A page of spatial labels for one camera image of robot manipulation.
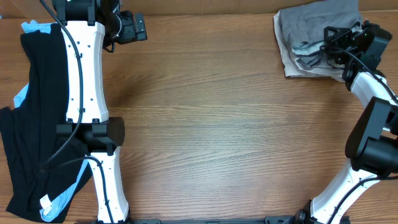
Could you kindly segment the folded beige shorts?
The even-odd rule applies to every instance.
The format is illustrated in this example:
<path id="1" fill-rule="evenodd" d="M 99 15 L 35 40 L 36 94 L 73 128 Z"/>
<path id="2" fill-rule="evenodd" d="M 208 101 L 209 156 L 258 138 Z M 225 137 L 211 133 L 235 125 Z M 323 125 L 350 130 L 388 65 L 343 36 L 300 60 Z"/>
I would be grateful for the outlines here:
<path id="1" fill-rule="evenodd" d="M 343 67 L 337 67 L 337 69 L 328 67 L 314 68 L 311 70 L 304 69 L 298 63 L 298 58 L 293 55 L 291 50 L 288 49 L 287 44 L 284 42 L 282 36 L 282 26 L 280 24 L 280 12 L 274 16 L 274 33 L 277 44 L 280 50 L 281 61 L 284 66 L 285 77 L 290 78 L 320 78 L 330 77 L 338 82 L 343 82 Z"/>

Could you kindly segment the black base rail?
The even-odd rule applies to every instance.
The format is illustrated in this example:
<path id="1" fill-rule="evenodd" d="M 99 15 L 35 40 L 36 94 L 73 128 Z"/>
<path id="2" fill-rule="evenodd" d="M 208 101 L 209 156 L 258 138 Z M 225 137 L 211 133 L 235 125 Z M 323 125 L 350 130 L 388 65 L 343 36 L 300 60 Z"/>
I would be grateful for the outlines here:
<path id="1" fill-rule="evenodd" d="M 291 224 L 294 216 L 268 216 L 264 218 L 248 219 L 213 219 L 213 220 L 160 220 L 137 219 L 129 221 L 130 224 Z"/>

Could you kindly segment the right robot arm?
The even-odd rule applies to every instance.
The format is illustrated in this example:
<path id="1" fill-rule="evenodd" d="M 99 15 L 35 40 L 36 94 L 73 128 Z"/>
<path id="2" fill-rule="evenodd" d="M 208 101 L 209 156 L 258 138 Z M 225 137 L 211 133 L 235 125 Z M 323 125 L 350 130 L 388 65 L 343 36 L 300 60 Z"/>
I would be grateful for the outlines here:
<path id="1" fill-rule="evenodd" d="M 397 179 L 397 95 L 377 69 L 392 34 L 369 21 L 352 28 L 328 26 L 320 51 L 343 65 L 347 89 L 364 111 L 345 145 L 346 162 L 326 189 L 287 223 L 349 223 L 346 211 L 370 187 Z"/>

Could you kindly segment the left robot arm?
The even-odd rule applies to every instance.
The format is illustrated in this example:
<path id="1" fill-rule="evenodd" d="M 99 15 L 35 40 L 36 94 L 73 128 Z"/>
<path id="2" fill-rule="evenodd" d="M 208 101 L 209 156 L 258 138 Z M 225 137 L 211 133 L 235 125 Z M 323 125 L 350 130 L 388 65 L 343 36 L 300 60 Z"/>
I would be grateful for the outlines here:
<path id="1" fill-rule="evenodd" d="M 76 141 L 81 161 L 93 174 L 97 223 L 132 223 L 123 190 L 120 152 L 125 138 L 121 117 L 111 117 L 103 88 L 102 51 L 116 44 L 147 40 L 144 16 L 122 11 L 120 1 L 53 1 L 50 14 L 62 28 L 67 50 L 68 107 L 57 133 Z"/>

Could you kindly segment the grey shorts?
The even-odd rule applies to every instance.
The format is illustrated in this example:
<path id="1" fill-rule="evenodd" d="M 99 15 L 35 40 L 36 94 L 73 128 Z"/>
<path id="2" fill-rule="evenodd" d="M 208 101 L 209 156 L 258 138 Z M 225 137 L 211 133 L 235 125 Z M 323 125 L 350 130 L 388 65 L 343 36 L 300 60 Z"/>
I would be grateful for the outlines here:
<path id="1" fill-rule="evenodd" d="M 317 1 L 279 12 L 283 41 L 305 70 L 328 67 L 327 57 L 320 52 L 325 44 L 324 28 L 352 28 L 361 20 L 358 0 Z"/>

